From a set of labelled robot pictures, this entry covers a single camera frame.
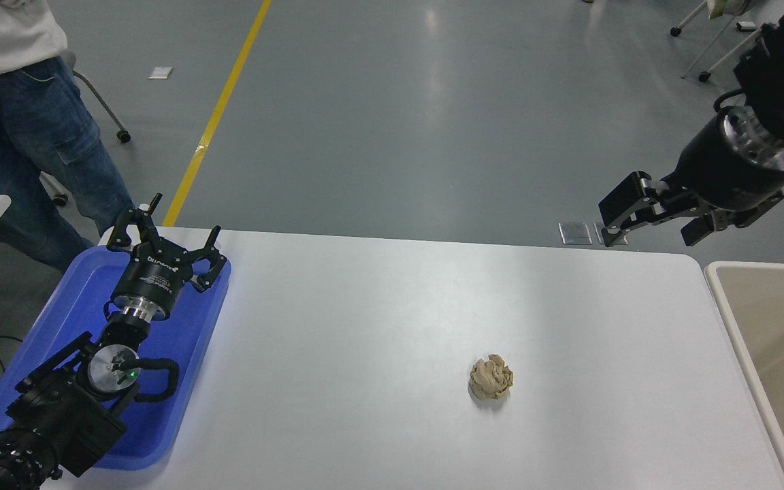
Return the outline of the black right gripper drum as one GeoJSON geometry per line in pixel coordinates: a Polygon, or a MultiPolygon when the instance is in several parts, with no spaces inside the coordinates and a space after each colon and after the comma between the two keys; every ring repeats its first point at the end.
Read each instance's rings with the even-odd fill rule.
{"type": "Polygon", "coordinates": [[[755,114],[716,114],[685,146],[666,182],[714,208],[753,209],[784,187],[784,140],[755,114]]]}

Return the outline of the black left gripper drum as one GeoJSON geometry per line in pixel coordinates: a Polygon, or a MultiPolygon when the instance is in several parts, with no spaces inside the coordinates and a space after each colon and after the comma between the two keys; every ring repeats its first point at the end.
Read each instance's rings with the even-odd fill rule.
{"type": "Polygon", "coordinates": [[[186,248],[172,242],[133,247],[127,268],[111,294],[113,304],[124,310],[130,304],[152,303],[156,309],[152,319],[168,319],[193,275],[192,265],[184,259],[187,253],[186,248]]]}

